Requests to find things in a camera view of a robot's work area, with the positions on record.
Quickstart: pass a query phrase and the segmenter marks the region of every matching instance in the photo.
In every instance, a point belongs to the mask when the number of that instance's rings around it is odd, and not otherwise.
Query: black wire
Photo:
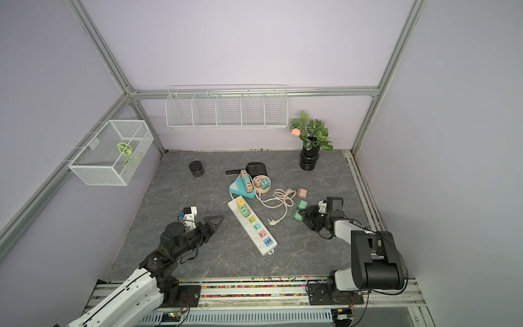
[[[397,293],[384,293],[384,292],[380,292],[380,291],[376,291],[375,289],[373,289],[372,291],[376,292],[376,293],[379,293],[379,294],[384,294],[384,295],[400,295],[401,293],[403,293],[405,291],[405,289],[407,288],[407,285],[408,285],[408,268],[407,268],[407,262],[405,261],[405,259],[403,258],[403,256],[401,255],[400,251],[398,251],[397,247],[392,244],[392,242],[390,242],[389,240],[387,240],[386,238],[383,237],[383,235],[381,235],[380,232],[377,232],[377,231],[373,231],[371,229],[369,229],[368,227],[365,227],[365,226],[362,226],[361,223],[360,225],[358,226],[360,228],[363,228],[364,230],[366,231],[369,231],[369,232],[372,232],[374,233],[375,235],[379,235],[380,236],[380,239],[386,241],[387,243],[389,243],[393,248],[394,250],[396,251],[396,253],[398,254],[398,256],[400,257],[401,259],[401,262],[402,262],[402,266],[405,268],[405,285],[403,286],[403,288],[401,289],[401,291],[397,292]]]
[[[188,297],[185,298],[187,299],[187,301],[189,301],[189,310],[187,311],[187,315],[185,316],[185,318],[181,321],[181,323],[177,324],[177,326],[183,324],[187,320],[187,317],[189,317],[189,314],[191,313],[191,300],[189,300]]]
[[[363,312],[361,313],[360,320],[358,320],[358,322],[355,323],[354,325],[351,323],[351,324],[349,325],[349,327],[356,326],[356,325],[359,324],[359,323],[361,322],[361,320],[363,319],[363,316],[365,315],[365,311],[367,311],[367,306],[369,305],[369,295],[370,295],[370,290],[367,292],[367,303],[365,303],[365,309],[364,309]]]
[[[405,285],[403,286],[403,288],[401,289],[401,291],[397,292],[397,293],[384,293],[384,292],[380,292],[380,291],[376,291],[376,290],[372,290],[376,293],[379,293],[379,294],[385,294],[385,295],[400,295],[401,293],[403,293],[403,291],[405,291],[405,289],[407,288],[407,285],[408,285],[408,268],[407,268],[407,263],[405,262],[405,259],[403,258],[403,256],[401,255],[401,253],[397,250],[397,248],[392,244],[392,242],[390,242],[389,240],[385,239],[385,238],[382,238],[383,240],[387,241],[387,243],[389,243],[391,246],[394,247],[394,249],[396,250],[398,256],[400,257],[401,261],[403,262],[403,266],[405,267]]]
[[[316,283],[316,284],[319,284],[320,282],[317,281],[317,280],[309,280],[309,281],[307,281],[307,283],[305,284],[305,292],[307,292],[307,295],[312,296],[312,294],[309,292],[309,283]]]
[[[189,253],[187,253],[186,255],[182,256],[180,258],[180,265],[186,263],[187,261],[193,260],[194,258],[196,258],[198,256],[198,250],[200,249],[200,246],[201,246],[202,242],[203,242],[203,232],[200,233],[200,244],[198,244],[198,246],[196,247],[196,255],[194,255],[194,257],[192,257],[190,259],[185,260],[184,262],[181,262],[181,259],[186,257],[186,256],[188,256]]]
[[[323,237],[323,236],[320,234],[320,231],[318,231],[317,233],[318,233],[319,236],[321,236],[321,238],[326,239],[326,240],[330,240],[331,238],[334,237],[334,235],[331,234],[331,237],[326,238],[326,237]]]
[[[351,219],[349,219],[349,218],[347,218],[347,220],[354,220],[354,221],[357,221],[357,222],[358,222],[358,224],[360,224],[360,225],[361,225],[361,222],[359,222],[359,220],[358,220],[358,219],[354,219],[354,218],[351,218]]]
[[[330,302],[332,302],[333,304],[335,305],[344,305],[345,303],[341,303],[341,302],[338,302],[338,301],[334,301],[333,298],[351,298],[353,297],[352,295],[327,295],[327,299],[329,299]]]

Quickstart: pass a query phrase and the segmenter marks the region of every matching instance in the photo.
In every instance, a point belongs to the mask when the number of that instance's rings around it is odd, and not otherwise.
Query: white power strip
[[[237,198],[229,201],[228,205],[231,208],[232,213],[238,218],[238,221],[243,226],[247,235],[251,238],[254,245],[260,251],[261,255],[272,254],[274,248],[278,246],[278,242],[274,237],[269,233],[265,225],[258,218],[254,210],[251,209],[247,202],[245,203],[245,208],[249,211],[249,216],[244,217],[243,214],[238,209],[238,204],[236,200],[242,199],[245,202],[243,196],[238,196]]]

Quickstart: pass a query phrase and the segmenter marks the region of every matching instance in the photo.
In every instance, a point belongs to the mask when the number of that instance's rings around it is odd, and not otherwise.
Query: white cable
[[[277,188],[274,190],[274,193],[272,194],[272,196],[274,196],[273,198],[270,198],[267,200],[262,200],[262,195],[261,194],[259,195],[258,192],[256,192],[256,198],[261,202],[262,205],[266,206],[267,208],[278,208],[281,205],[285,206],[285,213],[283,214],[283,216],[281,216],[280,219],[278,219],[278,220],[275,220],[273,218],[267,219],[267,221],[269,222],[269,225],[272,225],[272,226],[276,225],[287,215],[288,208],[294,206],[294,202],[292,201],[292,198],[296,196],[296,193],[297,193],[297,191],[295,189],[288,188],[286,191],[284,191],[281,188]],[[271,200],[278,200],[281,203],[276,206],[269,206],[269,205],[265,204],[265,202],[269,202]]]

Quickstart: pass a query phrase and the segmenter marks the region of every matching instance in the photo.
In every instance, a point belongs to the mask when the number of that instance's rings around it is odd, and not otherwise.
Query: power cord
[[[358,320],[357,323],[355,324],[350,324],[349,327],[353,327],[353,326],[356,326],[357,324],[359,324],[361,322],[361,320],[363,319],[363,316],[365,315],[365,311],[367,311],[367,306],[369,305],[369,295],[370,295],[370,290],[368,290],[367,292],[367,302],[365,303],[365,309],[363,309],[363,313],[361,314],[360,316],[360,320]]]
[[[267,208],[278,208],[281,205],[285,206],[285,213],[283,214],[283,216],[281,216],[280,219],[278,219],[278,220],[275,220],[272,218],[267,219],[267,221],[269,222],[269,225],[272,225],[272,226],[276,225],[287,215],[288,208],[294,206],[294,201],[292,201],[292,199],[296,196],[296,193],[297,193],[297,191],[295,189],[288,188],[286,191],[284,191],[281,188],[277,188],[274,190],[274,193],[272,194],[272,196],[274,196],[274,197],[267,199],[267,200],[262,200],[261,195],[259,195],[258,192],[256,192],[256,198],[261,202],[262,205],[266,206]],[[273,200],[280,201],[280,204],[275,205],[275,206],[269,206],[269,205],[265,204],[265,202],[269,202],[269,201],[273,201]]]
[[[183,324],[189,317],[189,314],[191,313],[191,300],[188,297],[186,297],[185,295],[183,295],[182,297],[187,301],[187,310],[184,312],[185,318],[181,321],[181,323],[177,324],[177,326],[180,326],[181,324]]]

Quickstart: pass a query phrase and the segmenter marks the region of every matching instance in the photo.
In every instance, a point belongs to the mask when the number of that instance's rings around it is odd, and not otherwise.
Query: white wall
[[[436,326],[521,326],[522,17],[428,1],[358,154]]]
[[[334,148],[349,149],[370,101],[370,96],[290,97],[289,117],[298,118],[301,110],[306,110],[310,118],[325,121]],[[143,100],[142,105],[168,150],[283,150],[303,145],[282,128],[173,130],[167,127],[165,100]]]
[[[130,83],[377,85],[412,0],[85,0]]]
[[[1,229],[120,92],[64,0],[0,2],[0,49]],[[127,187],[65,182],[0,263],[0,325],[65,326],[82,313],[159,158],[151,147]]]

